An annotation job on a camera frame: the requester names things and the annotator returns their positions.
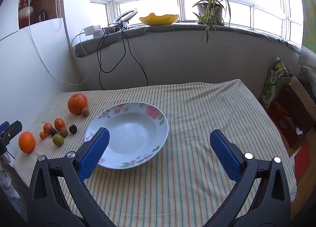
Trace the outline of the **large smooth orange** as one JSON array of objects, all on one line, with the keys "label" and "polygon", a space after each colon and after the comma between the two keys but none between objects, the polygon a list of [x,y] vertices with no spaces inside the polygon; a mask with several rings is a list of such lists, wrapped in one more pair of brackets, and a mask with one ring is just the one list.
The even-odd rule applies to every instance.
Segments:
[{"label": "large smooth orange", "polygon": [[18,145],[22,152],[29,154],[35,148],[35,138],[30,132],[23,132],[19,136]]}]

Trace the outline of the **tiny orange kumquat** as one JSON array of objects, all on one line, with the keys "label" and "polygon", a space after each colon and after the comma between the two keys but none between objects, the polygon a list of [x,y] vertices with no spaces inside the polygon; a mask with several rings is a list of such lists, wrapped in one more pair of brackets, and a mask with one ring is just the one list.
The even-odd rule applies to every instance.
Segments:
[{"label": "tiny orange kumquat", "polygon": [[44,139],[46,138],[46,136],[47,136],[47,134],[46,134],[44,131],[40,132],[40,134],[39,134],[39,137],[40,137],[42,140],[44,140]]}]

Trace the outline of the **dark plum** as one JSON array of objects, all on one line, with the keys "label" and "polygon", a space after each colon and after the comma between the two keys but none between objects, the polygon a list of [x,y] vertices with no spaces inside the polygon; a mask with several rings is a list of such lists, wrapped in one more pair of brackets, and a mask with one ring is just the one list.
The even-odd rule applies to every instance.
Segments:
[{"label": "dark plum", "polygon": [[54,135],[56,135],[57,134],[57,131],[54,129],[54,128],[52,128],[51,130],[50,130],[50,135],[53,137]]},{"label": "dark plum", "polygon": [[77,132],[77,126],[75,124],[72,124],[70,127],[69,127],[69,131],[72,133],[72,134],[75,134]]}]

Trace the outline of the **green yellow plum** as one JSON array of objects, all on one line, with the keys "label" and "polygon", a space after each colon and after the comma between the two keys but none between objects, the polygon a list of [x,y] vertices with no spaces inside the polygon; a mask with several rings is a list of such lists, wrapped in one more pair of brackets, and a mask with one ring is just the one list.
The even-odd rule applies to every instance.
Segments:
[{"label": "green yellow plum", "polygon": [[64,138],[60,134],[55,134],[53,136],[53,143],[55,146],[62,146],[64,144]]}]

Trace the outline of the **medium tangerine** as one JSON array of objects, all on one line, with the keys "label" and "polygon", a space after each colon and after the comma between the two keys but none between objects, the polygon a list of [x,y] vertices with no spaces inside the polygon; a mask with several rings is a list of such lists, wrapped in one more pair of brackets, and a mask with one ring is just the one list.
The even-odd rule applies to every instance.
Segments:
[{"label": "medium tangerine", "polygon": [[60,131],[61,128],[65,128],[65,122],[61,118],[56,118],[54,121],[55,129]]}]

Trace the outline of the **large orange with stem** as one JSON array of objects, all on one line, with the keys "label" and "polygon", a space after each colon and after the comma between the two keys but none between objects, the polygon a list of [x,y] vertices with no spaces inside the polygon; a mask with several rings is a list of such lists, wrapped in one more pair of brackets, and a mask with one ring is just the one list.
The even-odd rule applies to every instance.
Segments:
[{"label": "large orange with stem", "polygon": [[74,115],[80,115],[83,108],[86,108],[87,106],[87,98],[82,93],[74,94],[68,99],[68,110]]}]

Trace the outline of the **brown kiwi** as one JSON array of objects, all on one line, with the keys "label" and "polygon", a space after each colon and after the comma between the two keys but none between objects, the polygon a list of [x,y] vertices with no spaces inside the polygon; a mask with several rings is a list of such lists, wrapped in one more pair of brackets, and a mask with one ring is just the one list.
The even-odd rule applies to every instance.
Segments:
[{"label": "brown kiwi", "polygon": [[67,129],[66,129],[65,127],[61,127],[60,130],[59,130],[59,134],[60,134],[63,138],[65,138],[65,137],[67,137],[67,135],[68,135],[68,131],[67,131]]},{"label": "brown kiwi", "polygon": [[83,117],[87,117],[87,116],[89,115],[89,109],[88,109],[87,107],[83,108],[83,109],[81,110],[81,115],[82,115]]}]

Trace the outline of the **floral white ceramic plate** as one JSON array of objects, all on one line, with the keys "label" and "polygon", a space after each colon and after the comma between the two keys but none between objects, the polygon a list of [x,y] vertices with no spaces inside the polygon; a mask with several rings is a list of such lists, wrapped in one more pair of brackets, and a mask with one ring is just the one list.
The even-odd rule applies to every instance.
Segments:
[{"label": "floral white ceramic plate", "polygon": [[110,140],[98,165],[113,170],[146,163],[162,149],[169,134],[165,114],[144,102],[126,102],[101,112],[88,125],[85,141],[101,127],[109,131]]}]

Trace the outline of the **white cabinet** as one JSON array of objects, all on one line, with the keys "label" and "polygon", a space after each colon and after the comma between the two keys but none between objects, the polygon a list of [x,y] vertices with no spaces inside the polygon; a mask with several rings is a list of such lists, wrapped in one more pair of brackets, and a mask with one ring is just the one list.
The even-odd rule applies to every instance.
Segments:
[{"label": "white cabinet", "polygon": [[1,4],[1,122],[28,131],[56,95],[77,77],[65,28],[57,18],[20,29],[18,0]]}]

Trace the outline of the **striped tablecloth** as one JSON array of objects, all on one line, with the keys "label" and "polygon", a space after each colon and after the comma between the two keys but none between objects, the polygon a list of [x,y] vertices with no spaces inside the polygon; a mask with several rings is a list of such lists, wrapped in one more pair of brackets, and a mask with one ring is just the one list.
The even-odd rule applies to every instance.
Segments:
[{"label": "striped tablecloth", "polygon": [[281,135],[256,97],[239,79],[220,84],[188,83],[120,90],[86,91],[90,115],[67,109],[70,93],[51,100],[29,131],[37,136],[43,122],[57,118],[75,124],[63,146],[36,139],[30,154],[19,152],[14,168],[29,184],[37,158],[63,157],[76,151],[88,124],[101,112],[125,102],[145,102],[162,110],[169,122],[166,144],[148,162],[128,170],[97,167],[85,181],[94,199],[118,226],[202,226],[233,188],[209,144],[214,129],[255,158],[282,160],[290,197],[297,182]]}]

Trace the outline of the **cardboard box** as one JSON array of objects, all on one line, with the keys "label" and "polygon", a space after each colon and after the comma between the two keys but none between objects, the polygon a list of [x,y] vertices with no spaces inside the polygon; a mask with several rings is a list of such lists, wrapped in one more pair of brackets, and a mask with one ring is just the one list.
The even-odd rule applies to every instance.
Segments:
[{"label": "cardboard box", "polygon": [[315,103],[301,82],[292,77],[269,106],[268,115],[288,146],[295,147],[315,123]]}]

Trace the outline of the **red white vase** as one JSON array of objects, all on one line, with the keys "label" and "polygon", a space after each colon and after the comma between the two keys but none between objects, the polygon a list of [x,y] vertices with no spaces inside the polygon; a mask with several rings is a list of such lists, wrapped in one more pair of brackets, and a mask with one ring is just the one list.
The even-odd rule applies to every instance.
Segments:
[{"label": "red white vase", "polygon": [[34,8],[31,6],[31,0],[19,0],[18,21],[20,29],[33,24]]}]

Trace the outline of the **yellow melon rind bowl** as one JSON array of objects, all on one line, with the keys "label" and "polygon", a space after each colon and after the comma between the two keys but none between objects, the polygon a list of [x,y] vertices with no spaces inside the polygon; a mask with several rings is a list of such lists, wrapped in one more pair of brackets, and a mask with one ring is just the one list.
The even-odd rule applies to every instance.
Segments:
[{"label": "yellow melon rind bowl", "polygon": [[172,25],[179,18],[179,15],[162,15],[157,16],[155,13],[150,13],[146,17],[140,17],[139,20],[148,26],[162,26],[162,25]]}]

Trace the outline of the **potted spider plant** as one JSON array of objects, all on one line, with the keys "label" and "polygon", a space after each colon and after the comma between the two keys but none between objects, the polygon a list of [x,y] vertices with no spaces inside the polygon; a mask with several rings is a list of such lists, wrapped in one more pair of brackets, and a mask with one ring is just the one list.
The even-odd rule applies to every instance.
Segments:
[{"label": "potted spider plant", "polygon": [[231,23],[230,0],[196,0],[192,7],[198,8],[198,13],[193,12],[197,23],[206,26],[201,36],[201,40],[205,38],[206,44],[209,42],[210,31],[216,31],[217,26],[224,25],[223,11],[228,12],[228,25]]}]

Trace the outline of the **wall map poster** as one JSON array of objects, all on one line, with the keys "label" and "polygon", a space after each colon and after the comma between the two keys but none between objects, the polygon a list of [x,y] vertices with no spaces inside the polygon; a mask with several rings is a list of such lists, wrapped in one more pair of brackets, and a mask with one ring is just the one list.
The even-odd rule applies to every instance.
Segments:
[{"label": "wall map poster", "polygon": [[303,5],[303,42],[302,45],[315,53],[315,2],[302,0]]}]

